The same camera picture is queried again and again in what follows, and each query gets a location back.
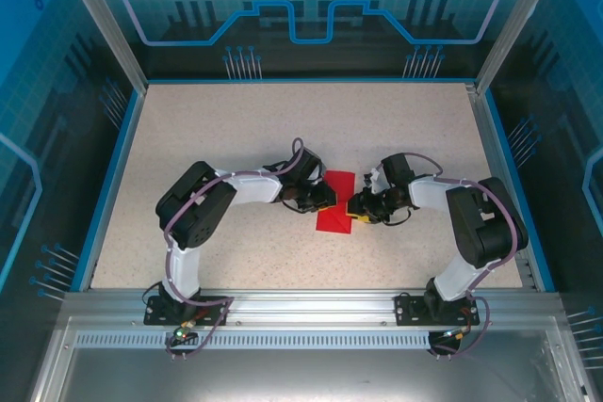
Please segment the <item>aluminium side rail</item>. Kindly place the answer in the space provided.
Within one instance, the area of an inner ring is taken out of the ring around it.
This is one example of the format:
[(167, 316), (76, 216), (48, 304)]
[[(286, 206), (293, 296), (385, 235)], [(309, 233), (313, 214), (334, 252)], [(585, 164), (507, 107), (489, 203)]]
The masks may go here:
[(545, 292), (546, 282), (542, 281), (539, 267), (539, 259), (542, 258), (542, 247), (535, 232), (530, 209), (518, 178), (507, 137), (502, 130), (500, 117), (489, 94), (480, 95), (471, 84), (466, 84), (465, 87), (489, 169), (494, 176), (500, 178), (506, 185), (528, 231), (529, 243), (527, 247), (518, 251), (515, 255), (522, 286), (527, 290)]

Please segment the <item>blue table border strip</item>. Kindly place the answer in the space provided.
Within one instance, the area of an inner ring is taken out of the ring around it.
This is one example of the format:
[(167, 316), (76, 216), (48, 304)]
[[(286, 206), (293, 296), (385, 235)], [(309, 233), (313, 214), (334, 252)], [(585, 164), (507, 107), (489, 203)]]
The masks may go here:
[(151, 85), (253, 85), (253, 84), (335, 84), (335, 83), (418, 83), (448, 84), (461, 83), (474, 86), (474, 78), (402, 78), (402, 77), (305, 77), (305, 78), (263, 78), (263, 79), (169, 79), (155, 78), (148, 81)]
[(493, 173), (500, 177), (507, 185), (513, 202), (527, 228), (530, 244), (526, 248), (526, 251), (529, 256), (528, 261), (535, 286), (541, 292), (556, 292), (557, 287), (546, 261), (546, 255), (520, 181), (518, 166), (512, 157), (508, 135), (504, 130), (495, 99), (490, 90), (487, 90), (483, 95), (483, 104), (486, 122), (492, 133), (492, 138), (489, 139), (491, 151), (487, 152), (488, 159), (495, 167)]
[(76, 266), (70, 291), (82, 292), (90, 282), (105, 241), (108, 224), (122, 182), (127, 159), (138, 127), (145, 96), (135, 91), (128, 103), (115, 146), (106, 170), (90, 227)]

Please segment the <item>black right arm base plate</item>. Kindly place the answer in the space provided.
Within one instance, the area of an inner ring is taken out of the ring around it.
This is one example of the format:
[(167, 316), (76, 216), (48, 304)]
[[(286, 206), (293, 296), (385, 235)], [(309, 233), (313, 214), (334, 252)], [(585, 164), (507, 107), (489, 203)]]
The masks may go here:
[(481, 323), (477, 304), (467, 298), (443, 301), (438, 297), (400, 293), (394, 298), (394, 314), (399, 327), (471, 326)]

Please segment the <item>red paper sheet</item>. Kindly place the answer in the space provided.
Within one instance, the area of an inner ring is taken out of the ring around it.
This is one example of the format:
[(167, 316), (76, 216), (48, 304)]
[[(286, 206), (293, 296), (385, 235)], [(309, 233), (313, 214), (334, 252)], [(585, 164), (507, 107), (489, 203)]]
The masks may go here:
[(335, 208), (317, 214), (316, 230), (323, 233), (351, 233), (352, 218), (347, 216), (347, 202), (354, 195), (355, 174), (348, 171), (328, 170), (326, 183), (337, 194)]

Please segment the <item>grey sheet metal panel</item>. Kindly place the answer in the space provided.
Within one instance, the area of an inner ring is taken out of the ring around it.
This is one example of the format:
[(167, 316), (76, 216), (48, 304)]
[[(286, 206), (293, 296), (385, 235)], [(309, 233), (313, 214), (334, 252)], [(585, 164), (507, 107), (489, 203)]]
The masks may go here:
[(468, 353), (419, 349), (231, 347), (173, 360), (159, 349), (120, 348), (61, 332), (27, 402), (603, 402), (558, 328), (495, 330)]

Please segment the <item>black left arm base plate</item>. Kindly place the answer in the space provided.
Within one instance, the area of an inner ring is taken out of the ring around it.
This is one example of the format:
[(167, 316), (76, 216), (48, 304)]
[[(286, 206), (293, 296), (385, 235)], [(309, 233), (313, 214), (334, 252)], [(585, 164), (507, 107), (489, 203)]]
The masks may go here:
[(224, 311), (224, 304), (200, 307), (167, 300), (162, 296), (152, 296), (146, 302), (143, 324), (176, 327), (193, 321), (196, 326), (210, 327), (218, 321)]

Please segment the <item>blue printed side panel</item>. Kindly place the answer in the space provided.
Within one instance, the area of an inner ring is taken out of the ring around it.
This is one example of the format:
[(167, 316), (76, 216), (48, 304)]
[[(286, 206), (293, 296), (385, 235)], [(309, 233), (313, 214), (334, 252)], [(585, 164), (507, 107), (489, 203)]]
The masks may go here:
[(540, 0), (489, 90), (585, 375), (603, 390), (603, 0)]
[(0, 402), (27, 402), (135, 90), (83, 0), (0, 0)]

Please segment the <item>aluminium frame post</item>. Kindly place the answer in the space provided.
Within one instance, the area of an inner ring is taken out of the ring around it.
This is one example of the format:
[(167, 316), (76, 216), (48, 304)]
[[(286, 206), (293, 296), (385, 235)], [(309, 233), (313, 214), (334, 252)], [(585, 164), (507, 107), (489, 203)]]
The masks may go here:
[(494, 81), (540, 0), (517, 0), (476, 78), (475, 92), (483, 96)]
[(148, 81), (106, 0), (82, 0), (133, 88), (145, 95)]

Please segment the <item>blue printed panel with gear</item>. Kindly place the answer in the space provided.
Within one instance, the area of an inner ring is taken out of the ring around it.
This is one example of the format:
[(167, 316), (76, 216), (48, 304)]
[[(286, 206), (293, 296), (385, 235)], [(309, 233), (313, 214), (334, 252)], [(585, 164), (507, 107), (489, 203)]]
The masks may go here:
[(517, 0), (106, 0), (150, 80), (469, 79)]

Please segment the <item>wide aluminium frame rail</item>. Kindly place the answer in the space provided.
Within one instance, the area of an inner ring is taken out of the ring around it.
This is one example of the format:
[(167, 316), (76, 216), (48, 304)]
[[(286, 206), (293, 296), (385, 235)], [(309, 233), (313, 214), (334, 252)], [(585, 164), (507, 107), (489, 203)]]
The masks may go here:
[[(391, 327), (396, 325), (394, 297), (398, 290), (285, 290), (227, 291), (232, 297), (227, 316), (231, 328)], [(523, 289), (485, 289), (476, 295), (489, 303), (497, 329), (540, 329), (563, 315), (556, 293)], [(93, 290), (70, 293), (59, 319), (87, 327), (128, 327), (142, 322), (144, 305), (138, 290)]]

